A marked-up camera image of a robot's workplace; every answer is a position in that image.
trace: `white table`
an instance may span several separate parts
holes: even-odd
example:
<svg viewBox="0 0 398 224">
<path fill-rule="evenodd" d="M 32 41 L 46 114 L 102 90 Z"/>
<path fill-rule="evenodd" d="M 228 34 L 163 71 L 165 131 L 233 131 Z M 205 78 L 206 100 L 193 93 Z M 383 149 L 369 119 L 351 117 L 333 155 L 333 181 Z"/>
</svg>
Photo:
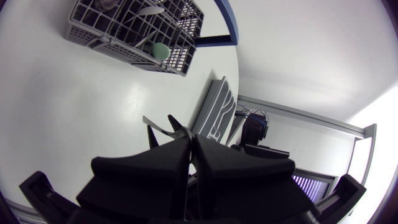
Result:
<svg viewBox="0 0 398 224">
<path fill-rule="evenodd" d="M 202 36 L 224 34 L 213 1 L 197 2 L 205 13 Z M 76 202 L 93 176 L 92 158 L 149 148 L 142 115 L 172 130 L 172 114 L 191 128 L 213 79 L 227 76 L 238 95 L 234 47 L 198 49 L 185 78 L 146 72 L 65 40 L 71 6 L 8 0 L 0 13 L 0 189 L 26 206 L 18 186 L 35 171 Z M 172 140 L 155 135 L 159 144 Z"/>
</svg>

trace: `black plastic tine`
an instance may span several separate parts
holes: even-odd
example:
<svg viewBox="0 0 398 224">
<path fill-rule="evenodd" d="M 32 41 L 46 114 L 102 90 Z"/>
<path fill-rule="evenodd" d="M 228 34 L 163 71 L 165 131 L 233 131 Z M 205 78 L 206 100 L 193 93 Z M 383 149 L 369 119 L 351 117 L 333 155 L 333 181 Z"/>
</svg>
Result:
<svg viewBox="0 0 398 224">
<path fill-rule="evenodd" d="M 172 124 L 173 130 L 178 131 L 180 128 L 182 128 L 182 125 L 171 115 L 167 115 L 169 118 L 170 124 Z"/>
<path fill-rule="evenodd" d="M 156 141 L 154 131 L 152 130 L 150 125 L 147 125 L 147 132 L 148 132 L 149 148 L 153 149 L 153 148 L 159 146 L 159 144 Z"/>
</svg>

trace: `white wall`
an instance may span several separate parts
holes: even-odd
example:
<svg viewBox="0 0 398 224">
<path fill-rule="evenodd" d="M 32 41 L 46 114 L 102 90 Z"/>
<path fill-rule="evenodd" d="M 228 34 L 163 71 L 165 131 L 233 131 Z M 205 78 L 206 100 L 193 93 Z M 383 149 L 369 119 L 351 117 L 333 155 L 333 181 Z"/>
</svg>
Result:
<svg viewBox="0 0 398 224">
<path fill-rule="evenodd" d="M 398 164 L 398 81 L 385 94 L 354 115 L 357 126 L 377 124 L 376 145 L 366 193 L 345 223 L 367 223 L 379 206 Z"/>
<path fill-rule="evenodd" d="M 346 120 L 390 87 L 398 41 L 381 0 L 230 0 L 239 94 Z"/>
<path fill-rule="evenodd" d="M 346 173 L 354 137 L 306 121 L 269 113 L 270 125 L 260 144 L 290 152 L 296 167 L 328 175 Z"/>
</svg>

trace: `green utensil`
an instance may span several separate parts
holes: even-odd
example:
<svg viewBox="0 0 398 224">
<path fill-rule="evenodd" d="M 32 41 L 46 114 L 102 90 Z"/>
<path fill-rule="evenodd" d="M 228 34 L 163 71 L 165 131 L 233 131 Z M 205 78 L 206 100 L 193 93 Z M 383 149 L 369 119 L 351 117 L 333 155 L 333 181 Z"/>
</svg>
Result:
<svg viewBox="0 0 398 224">
<path fill-rule="evenodd" d="M 170 49 L 167 45 L 162 43 L 155 43 L 152 46 L 152 55 L 158 60 L 165 60 L 170 56 Z"/>
</svg>

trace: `cutlery basket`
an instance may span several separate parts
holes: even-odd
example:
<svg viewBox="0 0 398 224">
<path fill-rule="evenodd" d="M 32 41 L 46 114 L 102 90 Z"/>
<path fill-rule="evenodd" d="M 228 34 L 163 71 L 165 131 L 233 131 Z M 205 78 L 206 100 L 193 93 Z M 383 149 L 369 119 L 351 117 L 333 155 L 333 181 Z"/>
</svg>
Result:
<svg viewBox="0 0 398 224">
<path fill-rule="evenodd" d="M 130 63 L 143 70 L 186 76 L 200 36 L 203 13 L 192 0 L 120 0 L 109 11 L 99 12 L 96 0 L 76 0 L 68 17 L 65 38 L 76 44 Z M 149 6 L 164 12 L 138 16 Z M 145 44 L 134 47 L 153 31 Z M 157 60 L 150 52 L 154 43 L 163 43 L 170 56 Z"/>
</svg>

